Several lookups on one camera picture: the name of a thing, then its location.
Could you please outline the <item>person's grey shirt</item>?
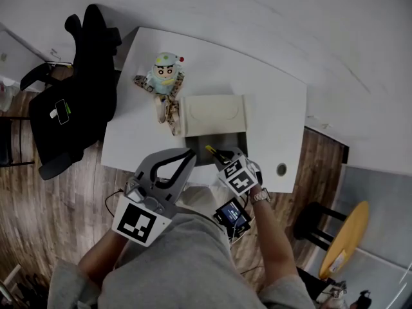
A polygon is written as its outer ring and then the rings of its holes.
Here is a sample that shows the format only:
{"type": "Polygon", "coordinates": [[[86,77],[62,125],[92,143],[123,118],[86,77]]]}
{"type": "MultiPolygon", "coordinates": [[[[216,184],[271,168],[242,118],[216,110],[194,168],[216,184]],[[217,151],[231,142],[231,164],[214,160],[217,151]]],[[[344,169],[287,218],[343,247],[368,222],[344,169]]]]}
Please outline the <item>person's grey shirt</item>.
{"type": "Polygon", "coordinates": [[[129,243],[114,271],[95,286],[59,261],[48,309],[315,309],[300,277],[255,292],[236,270],[221,232],[192,214],[177,215],[150,247],[129,243]]]}

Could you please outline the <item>white rectangular desk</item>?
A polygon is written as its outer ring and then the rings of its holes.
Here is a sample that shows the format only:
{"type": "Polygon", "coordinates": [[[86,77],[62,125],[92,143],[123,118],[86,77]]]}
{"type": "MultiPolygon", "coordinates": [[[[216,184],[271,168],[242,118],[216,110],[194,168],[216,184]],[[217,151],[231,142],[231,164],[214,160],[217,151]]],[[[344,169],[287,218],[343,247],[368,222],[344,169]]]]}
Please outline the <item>white rectangular desk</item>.
{"type": "Polygon", "coordinates": [[[149,28],[138,29],[122,69],[102,165],[133,172],[147,155],[185,145],[168,125],[158,122],[153,96],[133,81],[149,71],[161,52],[184,58],[180,96],[243,96],[248,157],[260,166],[269,191],[292,192],[306,116],[305,84],[228,48],[149,28]]]}

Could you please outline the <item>pack of plastic bottles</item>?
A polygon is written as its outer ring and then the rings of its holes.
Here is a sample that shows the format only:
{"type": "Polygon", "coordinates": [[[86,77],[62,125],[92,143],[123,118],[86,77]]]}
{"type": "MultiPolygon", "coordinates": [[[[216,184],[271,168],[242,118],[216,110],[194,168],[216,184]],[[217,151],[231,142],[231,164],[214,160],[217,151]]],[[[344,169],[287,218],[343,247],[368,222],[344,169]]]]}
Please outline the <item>pack of plastic bottles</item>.
{"type": "Polygon", "coordinates": [[[10,109],[14,97],[20,89],[12,80],[0,80],[0,111],[6,112],[10,109]]]}

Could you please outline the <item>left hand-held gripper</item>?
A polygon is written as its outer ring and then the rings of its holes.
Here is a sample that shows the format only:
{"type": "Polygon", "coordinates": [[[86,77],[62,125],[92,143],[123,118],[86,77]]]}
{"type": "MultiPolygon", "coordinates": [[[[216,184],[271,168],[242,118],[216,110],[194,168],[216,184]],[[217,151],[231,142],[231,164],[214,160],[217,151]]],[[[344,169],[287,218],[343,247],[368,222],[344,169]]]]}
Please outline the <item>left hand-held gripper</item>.
{"type": "Polygon", "coordinates": [[[195,164],[196,153],[187,147],[158,151],[144,158],[118,200],[112,230],[149,247],[171,224],[177,212],[175,203],[195,164]],[[158,177],[159,168],[180,160],[173,175],[163,182],[158,177]]]}

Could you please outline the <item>person's right forearm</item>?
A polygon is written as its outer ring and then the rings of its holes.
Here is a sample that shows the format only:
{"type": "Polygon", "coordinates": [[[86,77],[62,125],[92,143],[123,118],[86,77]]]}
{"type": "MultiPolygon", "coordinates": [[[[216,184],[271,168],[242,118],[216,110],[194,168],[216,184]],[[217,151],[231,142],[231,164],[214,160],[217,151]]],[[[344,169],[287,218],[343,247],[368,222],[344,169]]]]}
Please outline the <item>person's right forearm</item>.
{"type": "MultiPolygon", "coordinates": [[[[262,187],[257,184],[250,190],[250,195],[262,187]]],[[[286,277],[298,275],[292,246],[280,226],[270,203],[260,201],[252,204],[257,227],[257,238],[265,269],[265,285],[286,277]]]]}

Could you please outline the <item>round wooden table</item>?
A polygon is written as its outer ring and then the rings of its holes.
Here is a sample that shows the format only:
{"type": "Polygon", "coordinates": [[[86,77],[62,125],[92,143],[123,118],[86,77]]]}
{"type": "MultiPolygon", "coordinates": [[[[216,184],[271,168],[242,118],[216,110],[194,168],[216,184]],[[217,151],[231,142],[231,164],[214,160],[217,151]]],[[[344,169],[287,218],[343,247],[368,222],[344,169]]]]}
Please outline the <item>round wooden table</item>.
{"type": "Polygon", "coordinates": [[[328,279],[334,275],[328,271],[328,268],[343,249],[346,251],[343,266],[351,258],[366,231],[368,219],[369,204],[366,201],[360,202],[348,215],[317,202],[309,203],[299,213],[293,229],[295,239],[306,239],[326,252],[319,268],[320,279],[328,279]],[[342,222],[336,235],[329,235],[318,228],[324,215],[342,222]]]}

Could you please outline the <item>person's light trousers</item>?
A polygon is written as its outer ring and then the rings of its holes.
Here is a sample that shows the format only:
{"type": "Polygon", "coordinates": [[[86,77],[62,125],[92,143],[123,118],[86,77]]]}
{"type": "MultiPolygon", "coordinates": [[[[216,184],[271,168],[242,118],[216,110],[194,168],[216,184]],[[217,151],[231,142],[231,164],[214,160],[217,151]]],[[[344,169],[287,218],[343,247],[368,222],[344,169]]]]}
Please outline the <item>person's light trousers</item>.
{"type": "Polygon", "coordinates": [[[212,218],[216,210],[227,201],[226,188],[217,185],[191,185],[181,193],[177,204],[212,218]]]}

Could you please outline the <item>cartoon boy plush toy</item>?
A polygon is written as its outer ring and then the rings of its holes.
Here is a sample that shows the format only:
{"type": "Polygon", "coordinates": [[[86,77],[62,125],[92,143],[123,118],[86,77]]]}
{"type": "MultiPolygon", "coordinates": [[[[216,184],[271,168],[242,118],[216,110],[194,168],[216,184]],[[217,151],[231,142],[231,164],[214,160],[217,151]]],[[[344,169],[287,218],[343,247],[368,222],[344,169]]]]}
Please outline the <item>cartoon boy plush toy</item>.
{"type": "Polygon", "coordinates": [[[169,95],[182,72],[181,63],[185,59],[170,52],[162,52],[156,56],[151,70],[147,73],[147,84],[161,95],[169,95]]]}

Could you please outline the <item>silver wristwatch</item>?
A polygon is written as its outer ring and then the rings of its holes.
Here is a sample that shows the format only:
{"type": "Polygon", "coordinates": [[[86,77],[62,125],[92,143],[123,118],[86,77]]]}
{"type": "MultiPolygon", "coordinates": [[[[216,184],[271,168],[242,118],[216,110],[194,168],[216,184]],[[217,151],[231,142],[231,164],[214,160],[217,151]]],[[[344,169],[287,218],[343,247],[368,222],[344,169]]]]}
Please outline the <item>silver wristwatch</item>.
{"type": "Polygon", "coordinates": [[[251,204],[255,204],[260,201],[267,201],[268,203],[271,202],[271,197],[269,192],[266,188],[261,188],[258,192],[250,195],[250,202],[251,204]]]}

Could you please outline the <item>yellow and white packet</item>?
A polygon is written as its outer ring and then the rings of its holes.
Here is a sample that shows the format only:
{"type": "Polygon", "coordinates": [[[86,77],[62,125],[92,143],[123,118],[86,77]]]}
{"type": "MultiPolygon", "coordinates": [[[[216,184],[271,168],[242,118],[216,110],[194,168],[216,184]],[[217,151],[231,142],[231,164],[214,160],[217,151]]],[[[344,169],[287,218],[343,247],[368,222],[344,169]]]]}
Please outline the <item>yellow and white packet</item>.
{"type": "Polygon", "coordinates": [[[328,268],[330,273],[336,273],[345,263],[346,251],[343,249],[328,268]]]}

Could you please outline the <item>person's left forearm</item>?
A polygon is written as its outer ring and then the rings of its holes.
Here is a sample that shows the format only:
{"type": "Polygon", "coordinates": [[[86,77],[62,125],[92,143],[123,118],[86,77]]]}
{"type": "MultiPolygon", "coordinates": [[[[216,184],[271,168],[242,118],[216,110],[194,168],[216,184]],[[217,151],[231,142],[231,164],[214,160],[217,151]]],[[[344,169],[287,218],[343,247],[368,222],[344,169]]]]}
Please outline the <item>person's left forearm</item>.
{"type": "Polygon", "coordinates": [[[80,259],[78,268],[99,288],[113,270],[128,239],[108,230],[104,236],[80,259]]]}

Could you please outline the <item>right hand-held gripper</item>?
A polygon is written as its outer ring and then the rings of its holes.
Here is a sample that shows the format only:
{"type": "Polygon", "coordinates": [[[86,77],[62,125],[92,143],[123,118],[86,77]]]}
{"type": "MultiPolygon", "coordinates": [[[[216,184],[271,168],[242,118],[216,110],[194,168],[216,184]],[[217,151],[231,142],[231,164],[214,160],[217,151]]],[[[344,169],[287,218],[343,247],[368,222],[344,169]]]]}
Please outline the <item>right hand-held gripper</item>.
{"type": "Polygon", "coordinates": [[[236,196],[241,196],[253,186],[263,183],[259,165],[249,160],[238,147],[222,149],[221,156],[214,156],[214,164],[219,171],[218,179],[236,196]]]}

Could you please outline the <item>grey box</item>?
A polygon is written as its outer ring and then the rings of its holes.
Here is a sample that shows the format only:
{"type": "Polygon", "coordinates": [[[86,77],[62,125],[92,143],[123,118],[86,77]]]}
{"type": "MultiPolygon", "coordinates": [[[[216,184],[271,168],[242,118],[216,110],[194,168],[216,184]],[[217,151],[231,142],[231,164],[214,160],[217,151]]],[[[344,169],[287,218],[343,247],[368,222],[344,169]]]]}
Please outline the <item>grey box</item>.
{"type": "Polygon", "coordinates": [[[180,99],[181,136],[185,146],[196,153],[196,165],[213,163],[206,149],[228,150],[238,147],[245,154],[247,149],[247,119],[244,96],[202,95],[180,99]]]}

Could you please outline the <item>small black screen device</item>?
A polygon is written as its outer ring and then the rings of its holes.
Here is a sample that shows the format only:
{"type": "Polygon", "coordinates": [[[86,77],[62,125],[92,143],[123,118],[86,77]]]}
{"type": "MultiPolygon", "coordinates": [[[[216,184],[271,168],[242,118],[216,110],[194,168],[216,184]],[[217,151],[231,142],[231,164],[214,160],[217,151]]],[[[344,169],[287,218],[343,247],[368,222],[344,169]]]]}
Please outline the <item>small black screen device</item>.
{"type": "Polygon", "coordinates": [[[236,198],[232,198],[219,207],[213,217],[226,228],[230,241],[240,238],[248,231],[252,221],[252,218],[236,198]]]}

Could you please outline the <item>black smartphone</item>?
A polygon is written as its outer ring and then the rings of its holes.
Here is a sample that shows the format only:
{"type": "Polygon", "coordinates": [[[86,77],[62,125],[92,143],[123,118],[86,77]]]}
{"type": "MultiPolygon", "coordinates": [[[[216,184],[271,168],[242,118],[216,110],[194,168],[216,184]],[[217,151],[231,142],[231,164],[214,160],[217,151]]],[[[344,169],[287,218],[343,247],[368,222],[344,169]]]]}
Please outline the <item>black smartphone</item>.
{"type": "Polygon", "coordinates": [[[57,118],[59,120],[60,125],[63,125],[69,121],[70,112],[69,112],[68,105],[64,99],[61,99],[55,103],[55,110],[56,110],[57,118]]]}

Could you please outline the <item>black office chair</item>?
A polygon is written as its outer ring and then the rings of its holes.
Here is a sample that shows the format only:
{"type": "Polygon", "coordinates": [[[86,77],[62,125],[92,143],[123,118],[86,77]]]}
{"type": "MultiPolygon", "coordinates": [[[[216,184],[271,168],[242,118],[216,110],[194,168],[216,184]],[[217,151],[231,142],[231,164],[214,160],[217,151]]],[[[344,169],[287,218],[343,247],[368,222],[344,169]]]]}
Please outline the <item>black office chair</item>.
{"type": "Polygon", "coordinates": [[[120,73],[113,57],[121,45],[118,28],[109,28],[97,5],[86,8],[83,20],[69,16],[64,25],[75,41],[73,73],[63,80],[51,76],[45,62],[28,72],[20,82],[24,91],[34,82],[48,85],[29,103],[28,113],[37,152],[39,174],[50,180],[82,160],[84,150],[103,140],[106,126],[117,108],[120,73]],[[60,125],[50,118],[55,103],[64,99],[70,119],[60,125]]]}

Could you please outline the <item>black folding chair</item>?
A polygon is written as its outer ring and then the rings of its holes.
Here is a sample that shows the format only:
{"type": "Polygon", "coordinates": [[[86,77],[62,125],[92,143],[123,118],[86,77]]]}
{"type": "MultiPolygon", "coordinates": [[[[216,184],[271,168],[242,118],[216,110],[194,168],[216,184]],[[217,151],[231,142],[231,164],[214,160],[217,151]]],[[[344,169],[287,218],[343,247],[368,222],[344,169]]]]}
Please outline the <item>black folding chair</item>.
{"type": "Polygon", "coordinates": [[[29,117],[0,116],[0,168],[33,165],[35,162],[24,162],[22,151],[22,121],[29,117]],[[12,158],[12,121],[19,121],[19,163],[13,163],[12,158]]]}

